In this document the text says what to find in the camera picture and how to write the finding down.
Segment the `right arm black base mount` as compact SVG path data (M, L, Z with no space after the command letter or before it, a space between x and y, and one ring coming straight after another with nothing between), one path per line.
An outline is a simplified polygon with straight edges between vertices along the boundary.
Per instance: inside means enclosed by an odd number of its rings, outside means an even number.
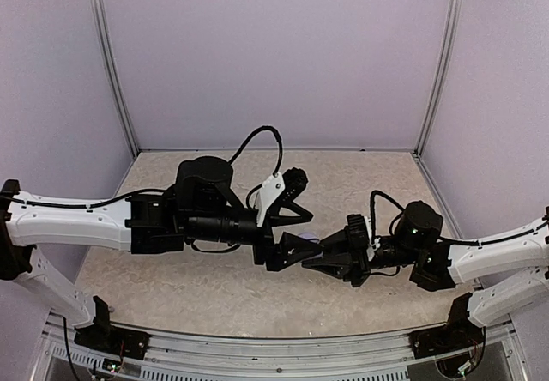
M445 324L427 330L415 330L408 336L415 359L446 354L485 340L485 330L469 320L468 301L472 293L456 298Z

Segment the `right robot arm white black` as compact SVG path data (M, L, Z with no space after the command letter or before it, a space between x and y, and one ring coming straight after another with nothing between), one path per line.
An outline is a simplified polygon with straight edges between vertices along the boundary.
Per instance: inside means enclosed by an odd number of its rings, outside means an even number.
M548 218L473 240L442 237L443 217L414 201L401 210L389 233L377 235L373 220L351 216L347 226L320 241L319 255L303 261L353 287L380 269L411 267L409 280L429 292L443 291L487 275L509 271L505 280L454 301L454 317L439 330L439 343L458 349L472 325L486 327L548 293Z

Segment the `purple charging case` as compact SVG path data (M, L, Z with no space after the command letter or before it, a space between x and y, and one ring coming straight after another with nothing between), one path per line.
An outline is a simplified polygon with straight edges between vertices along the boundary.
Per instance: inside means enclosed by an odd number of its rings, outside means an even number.
M320 239L314 233L300 233L299 237L301 239L306 239L310 242L318 244Z

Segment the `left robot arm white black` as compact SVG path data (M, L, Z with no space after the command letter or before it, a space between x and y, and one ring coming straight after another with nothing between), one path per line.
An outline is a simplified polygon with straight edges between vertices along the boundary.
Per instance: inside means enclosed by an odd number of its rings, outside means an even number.
M307 184L304 171L271 174L252 207L232 190L232 176L228 161L203 156L180 163L174 184L165 190L132 191L97 203L38 197L8 180L1 191L1 277L40 296L109 351L119 344L120 333L110 324L108 305L50 268L39 245L96 246L134 255L177 252L200 241L228 248L248 245L255 263L269 271L322 253L308 239L273 235L275 227L311 220L311 213L296 203Z

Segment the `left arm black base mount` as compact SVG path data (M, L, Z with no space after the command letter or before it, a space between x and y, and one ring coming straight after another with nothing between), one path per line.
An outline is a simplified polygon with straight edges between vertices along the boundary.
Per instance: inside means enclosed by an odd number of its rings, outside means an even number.
M93 302L95 313L92 323L75 328L75 343L96 351L117 355L121 359L144 360L150 334L113 325L109 305L97 295L93 296Z

